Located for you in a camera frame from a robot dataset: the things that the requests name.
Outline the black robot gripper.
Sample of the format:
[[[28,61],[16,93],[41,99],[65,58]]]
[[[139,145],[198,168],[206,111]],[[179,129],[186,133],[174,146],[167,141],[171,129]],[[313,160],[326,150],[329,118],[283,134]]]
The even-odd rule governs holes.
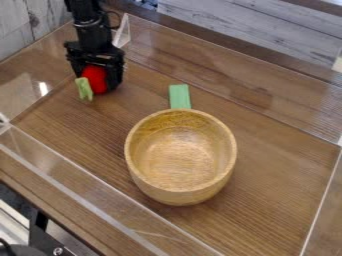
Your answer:
[[[78,41],[67,41],[64,43],[67,50],[67,60],[71,63],[76,77],[83,74],[83,69],[87,64],[107,66],[107,88],[115,90],[123,81],[124,72],[124,51],[115,46],[110,46],[99,51],[91,52],[80,47]]]

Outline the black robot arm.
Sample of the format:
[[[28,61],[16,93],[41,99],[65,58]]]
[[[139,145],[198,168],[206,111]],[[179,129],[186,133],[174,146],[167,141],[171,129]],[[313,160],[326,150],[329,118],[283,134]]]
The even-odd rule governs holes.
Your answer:
[[[99,0],[64,0],[78,39],[65,41],[67,60],[78,78],[87,78],[95,94],[114,91],[123,82],[124,51],[112,44],[112,26]]]

